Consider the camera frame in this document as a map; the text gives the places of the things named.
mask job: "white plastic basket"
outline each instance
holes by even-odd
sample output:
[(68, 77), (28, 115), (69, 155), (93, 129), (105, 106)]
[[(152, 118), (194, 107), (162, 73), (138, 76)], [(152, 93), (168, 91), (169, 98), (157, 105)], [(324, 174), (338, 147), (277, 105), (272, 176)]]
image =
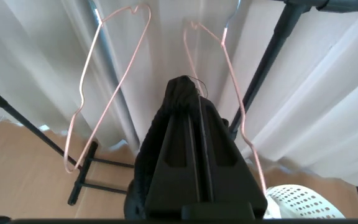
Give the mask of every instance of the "white plastic basket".
[(267, 189), (267, 195), (280, 207), (282, 218), (345, 218), (323, 196), (300, 185), (279, 185)]

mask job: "copper wire hanger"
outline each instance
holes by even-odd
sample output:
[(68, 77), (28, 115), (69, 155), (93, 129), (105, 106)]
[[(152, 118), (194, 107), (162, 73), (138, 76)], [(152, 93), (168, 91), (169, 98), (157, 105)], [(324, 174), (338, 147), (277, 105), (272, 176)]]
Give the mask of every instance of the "copper wire hanger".
[[(140, 39), (139, 39), (139, 41), (138, 41), (138, 43), (137, 43), (137, 46), (136, 46), (136, 48), (135, 48), (135, 50), (134, 50), (134, 53), (132, 54), (131, 61), (129, 62), (129, 64), (128, 64), (128, 66), (127, 66), (127, 69), (126, 69), (124, 75), (122, 76), (122, 79), (121, 79), (120, 82), (118, 83), (117, 88), (114, 90), (114, 93), (112, 94), (112, 96), (111, 96), (109, 102), (107, 103), (107, 105), (106, 105), (106, 107), (105, 107), (105, 109), (104, 109), (102, 115), (100, 116), (98, 123), (96, 123), (96, 126), (95, 126), (95, 128), (93, 129), (93, 132), (92, 132), (91, 136), (89, 137), (88, 142), (87, 142), (86, 145), (85, 145), (85, 148), (82, 150), (81, 156), (80, 156), (80, 158), (78, 159), (77, 163), (75, 164), (74, 169), (71, 169), (71, 168), (69, 168), (69, 164), (68, 164), (68, 149), (69, 149), (69, 147), (70, 147), (71, 134), (72, 134), (72, 132), (73, 132), (73, 127), (74, 127), (74, 122), (75, 122), (76, 116), (77, 116), (77, 114), (82, 110), (82, 107), (84, 106), (84, 102), (85, 102), (84, 93), (83, 93), (84, 77), (85, 77), (85, 73), (86, 73), (86, 70), (87, 70), (87, 68), (88, 68), (88, 64), (89, 64), (89, 62), (90, 62), (91, 56), (92, 56), (92, 51), (93, 51), (93, 49), (94, 49), (96, 40), (98, 39), (100, 30), (101, 30), (103, 24), (104, 24), (107, 20), (109, 20), (109, 19), (111, 19), (113, 16), (115, 16), (118, 12), (121, 12), (121, 11), (124, 11), (124, 10), (126, 10), (126, 9), (129, 9), (129, 10), (131, 10), (131, 13), (132, 13), (132, 14), (135, 14), (135, 13), (139, 10), (140, 7), (145, 7), (145, 8), (148, 9), (148, 11), (149, 11), (149, 19), (148, 19), (148, 21), (147, 21), (147, 23), (146, 23), (146, 26), (144, 27), (143, 33), (142, 33), (142, 35), (140, 36)], [(100, 22), (99, 22), (98, 28), (96, 29), (96, 33), (95, 33), (95, 35), (94, 35), (94, 37), (93, 37), (93, 41), (92, 41), (92, 44), (91, 44), (91, 48), (90, 48), (89, 53), (88, 53), (88, 56), (87, 56), (87, 58), (86, 58), (85, 66), (84, 66), (84, 69), (83, 69), (82, 75), (81, 75), (81, 80), (80, 80), (81, 106), (75, 111), (73, 117), (71, 118), (70, 126), (69, 126), (68, 132), (67, 132), (67, 140), (66, 140), (65, 152), (64, 152), (63, 160), (64, 160), (65, 169), (66, 169), (66, 171), (67, 171), (68, 173), (72, 173), (74, 170), (76, 170), (76, 169), (78, 168), (78, 166), (80, 165), (80, 163), (81, 163), (82, 160), (84, 159), (84, 156), (85, 156), (86, 152), (88, 152), (88, 148), (89, 148), (89, 146), (90, 146), (90, 144), (91, 144), (91, 142), (92, 142), (92, 139), (93, 139), (94, 135), (96, 134), (96, 131), (97, 131), (98, 128), (99, 128), (99, 125), (101, 124), (101, 122), (102, 122), (104, 116), (106, 115), (107, 110), (108, 110), (109, 107), (110, 107), (110, 104), (111, 104), (112, 100), (113, 100), (114, 97), (116, 96), (118, 90), (120, 89), (120, 87), (121, 87), (121, 85), (122, 85), (122, 82), (124, 81), (125, 77), (126, 77), (127, 74), (128, 74), (129, 69), (130, 69), (131, 66), (132, 66), (132, 63), (133, 63), (133, 61), (134, 61), (134, 59), (135, 59), (135, 56), (136, 56), (136, 53), (137, 53), (137, 51), (138, 51), (138, 49), (139, 49), (140, 43), (142, 42), (142, 40), (143, 40), (143, 38), (144, 38), (144, 35), (145, 35), (145, 33), (146, 33), (147, 28), (149, 27), (150, 20), (151, 20), (151, 18), (152, 18), (152, 11), (151, 11), (150, 7), (149, 7), (147, 4), (138, 4), (138, 5), (136, 5), (135, 9), (132, 9), (130, 6), (122, 7), (122, 8), (120, 8), (120, 9), (114, 11), (113, 13), (111, 13), (110, 15), (108, 15), (107, 17), (105, 17), (104, 19), (101, 19), (101, 18), (100, 18), (100, 15), (98, 14), (97, 11), (96, 11), (96, 14), (97, 14), (97, 16), (98, 16), (98, 21), (100, 21)]]
[[(205, 30), (213, 39), (215, 39), (216, 41), (218, 41), (221, 45), (221, 48), (223, 49), (223, 52), (224, 52), (224, 56), (226, 58), (226, 62), (227, 62), (227, 65), (229, 66), (229, 71), (230, 71), (230, 76), (231, 76), (231, 79), (233, 81), (233, 84), (234, 84), (234, 89), (236, 91), (236, 95), (237, 95), (237, 99), (239, 101), (239, 105), (240, 105), (240, 111), (241, 111), (241, 136), (243, 138), (243, 140), (247, 143), (247, 145), (251, 148), (251, 151), (255, 157), (255, 161), (256, 161), (256, 166), (257, 166), (257, 169), (258, 169), (258, 173), (259, 173), (259, 179), (260, 179), (260, 184), (262, 186), (262, 191), (264, 193), (264, 195), (266, 195), (266, 183), (265, 183), (265, 177), (264, 177), (264, 173), (263, 173), (263, 170), (262, 170), (262, 167), (260, 165), (260, 161), (259, 161), (259, 156), (258, 156), (258, 153), (255, 149), (255, 146), (253, 145), (253, 143), (248, 140), (247, 136), (246, 136), (246, 132), (245, 132), (245, 121), (246, 121), (246, 110), (244, 108), (244, 105), (242, 104), (242, 100), (241, 100), (241, 95), (240, 95), (240, 90), (239, 90), (239, 86), (238, 86), (238, 83), (237, 83), (237, 78), (236, 76), (234, 75), (234, 70), (233, 70), (233, 66), (230, 62), (230, 58), (229, 58), (229, 55), (227, 53), (227, 49), (226, 49), (226, 44), (225, 44), (225, 40), (226, 40), (226, 34), (227, 34), (227, 28), (228, 28), (228, 25), (229, 25), (229, 21), (233, 18), (233, 16), (236, 14), (239, 6), (240, 6), (240, 2), (241, 0), (239, 0), (238, 4), (237, 4), (237, 8), (236, 8), (236, 11), (234, 12), (233, 15), (230, 16), (230, 18), (228, 19), (227, 23), (226, 23), (226, 26), (223, 30), (223, 36), (222, 36), (222, 39), (220, 39), (219, 37), (217, 37), (215, 34), (213, 34), (209, 29), (207, 29), (204, 25), (202, 25), (201, 23), (197, 22), (197, 23), (194, 23), (193, 21), (190, 21), (190, 26), (193, 30), (196, 30), (198, 29), (199, 27), (202, 28), (203, 30)], [(183, 42), (185, 44), (185, 49), (186, 49), (186, 54), (187, 54), (187, 57), (188, 57), (188, 60), (189, 60), (189, 64), (190, 64), (190, 68), (191, 68), (191, 71), (194, 75), (194, 77), (197, 79), (197, 85), (198, 85), (198, 88), (200, 89), (200, 94), (202, 97), (204, 97), (204, 93), (203, 93), (203, 90), (202, 90), (202, 87), (201, 87), (201, 84), (198, 80), (198, 76), (197, 76), (197, 73), (196, 73), (196, 69), (195, 69), (195, 66), (194, 66), (194, 63), (193, 63), (193, 59), (191, 59), (191, 55), (190, 55), (190, 52), (189, 52), (189, 49), (188, 49), (188, 45), (187, 45), (187, 28), (188, 26), (185, 26), (184, 30), (183, 30)]]

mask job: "wooden floor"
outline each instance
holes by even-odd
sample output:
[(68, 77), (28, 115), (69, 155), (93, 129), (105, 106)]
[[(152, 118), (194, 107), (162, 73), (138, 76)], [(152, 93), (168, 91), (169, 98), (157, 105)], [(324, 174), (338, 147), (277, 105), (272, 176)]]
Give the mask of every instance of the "wooden floor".
[[(47, 136), (60, 147), (65, 138), (50, 131)], [(74, 136), (70, 155), (78, 158), (85, 145)], [(97, 157), (133, 164), (127, 148)], [(0, 215), (11, 218), (123, 218), (125, 195), (84, 188), (74, 206), (67, 199), (77, 177), (67, 174), (62, 158), (26, 128), (0, 121)], [(126, 189), (133, 170), (93, 163), (87, 181)], [(271, 185), (301, 184), (332, 202), (347, 218), (358, 218), (356, 188), (340, 180), (326, 180), (306, 174), (287, 174), (279, 169), (266, 173)]]

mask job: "curtain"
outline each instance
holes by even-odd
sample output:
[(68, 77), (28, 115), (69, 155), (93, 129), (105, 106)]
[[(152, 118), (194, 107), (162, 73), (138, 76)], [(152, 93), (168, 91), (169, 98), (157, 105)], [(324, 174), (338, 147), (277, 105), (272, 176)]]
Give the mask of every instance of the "curtain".
[[(138, 2), (151, 7), (152, 21), (96, 135), (106, 147), (125, 139), (137, 152), (167, 82), (191, 75), (184, 26), (200, 21), (221, 37), (237, 0), (0, 1), (2, 96), (32, 122), (66, 130), (80, 103), (78, 83), (97, 26), (94, 10), (105, 17)], [(229, 23), (226, 45), (242, 94), (283, 8), (282, 2), (242, 1)], [(126, 11), (103, 27), (86, 75), (86, 103), (76, 132), (89, 136), (145, 23), (146, 13)], [(208, 99), (231, 121), (238, 102), (219, 44), (190, 29), (188, 45)], [(246, 131), (266, 161), (358, 185), (358, 12), (312, 9), (301, 16), (247, 112)], [(240, 136), (236, 144), (244, 157), (250, 155)]]

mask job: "black garment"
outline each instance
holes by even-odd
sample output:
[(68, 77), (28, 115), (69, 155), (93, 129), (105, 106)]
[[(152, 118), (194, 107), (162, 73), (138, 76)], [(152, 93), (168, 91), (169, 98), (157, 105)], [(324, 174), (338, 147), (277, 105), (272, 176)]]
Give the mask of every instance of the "black garment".
[[(195, 121), (200, 116), (198, 91), (187, 76), (174, 78), (168, 82), (162, 106), (154, 116), (136, 157), (134, 180), (128, 187), (124, 204), (126, 219), (145, 218), (143, 210), (146, 196), (153, 179), (168, 122), (171, 115), (177, 113), (189, 114)], [(223, 122), (225, 126), (228, 126), (227, 120)]]

